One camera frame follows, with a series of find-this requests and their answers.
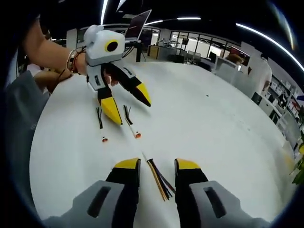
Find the laptop screen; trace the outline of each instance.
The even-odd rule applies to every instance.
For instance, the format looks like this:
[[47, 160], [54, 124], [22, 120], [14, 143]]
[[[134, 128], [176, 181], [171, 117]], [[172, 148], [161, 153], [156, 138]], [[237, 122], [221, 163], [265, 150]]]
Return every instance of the laptop screen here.
[[151, 10], [148, 10], [132, 18], [129, 28], [125, 34], [126, 40], [138, 40], [150, 13]]

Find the ceiling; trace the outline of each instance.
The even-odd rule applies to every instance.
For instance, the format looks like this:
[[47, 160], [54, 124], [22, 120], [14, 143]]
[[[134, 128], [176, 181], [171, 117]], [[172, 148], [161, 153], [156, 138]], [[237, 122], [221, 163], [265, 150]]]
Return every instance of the ceiling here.
[[[283, 67], [304, 90], [304, 73], [290, 57], [269, 41], [236, 27], [241, 23], [272, 37], [283, 47], [293, 53], [304, 65], [304, 26], [298, 20], [303, 14], [300, 1], [272, 1], [285, 15], [298, 41], [297, 48], [292, 51], [284, 30], [270, 10], [266, 1], [169, 1], [169, 0], [126, 0], [117, 10], [119, 0], [108, 0], [104, 24], [128, 23], [123, 19], [125, 14], [138, 14], [152, 9], [148, 22], [174, 19], [177, 17], [201, 17], [197, 21], [171, 20], [155, 24], [156, 27], [170, 30], [196, 31], [213, 34], [240, 43], [244, 41], [256, 47]], [[100, 23], [103, 0], [74, 1], [65, 0], [55, 8], [49, 7], [41, 15], [41, 20], [50, 28], [55, 38], [62, 38], [66, 31]]]

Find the white robot head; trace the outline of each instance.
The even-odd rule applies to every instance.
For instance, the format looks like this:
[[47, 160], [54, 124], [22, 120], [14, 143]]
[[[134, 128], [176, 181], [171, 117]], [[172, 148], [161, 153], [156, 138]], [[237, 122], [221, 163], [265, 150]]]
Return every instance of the white robot head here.
[[92, 25], [84, 35], [86, 44], [86, 60], [89, 65], [116, 61], [124, 52], [124, 35], [104, 30], [103, 26]]

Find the black eye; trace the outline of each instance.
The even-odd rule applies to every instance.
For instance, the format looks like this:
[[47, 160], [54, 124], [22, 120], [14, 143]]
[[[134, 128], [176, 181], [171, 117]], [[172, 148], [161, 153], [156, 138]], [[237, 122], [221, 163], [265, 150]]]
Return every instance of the black eye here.
[[113, 42], [108, 44], [108, 46], [106, 47], [106, 50], [109, 51], [109, 52], [115, 51], [117, 46], [118, 46], [118, 43], [116, 41], [113, 41]]

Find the laptop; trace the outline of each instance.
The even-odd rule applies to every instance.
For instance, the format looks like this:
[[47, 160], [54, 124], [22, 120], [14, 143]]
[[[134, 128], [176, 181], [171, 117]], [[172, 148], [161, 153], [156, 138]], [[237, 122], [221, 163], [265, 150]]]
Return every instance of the laptop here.
[[138, 14], [137, 16], [131, 19], [130, 25], [124, 36], [126, 43], [139, 42], [139, 37], [143, 31], [142, 29], [145, 23], [147, 22], [151, 11], [152, 9]]

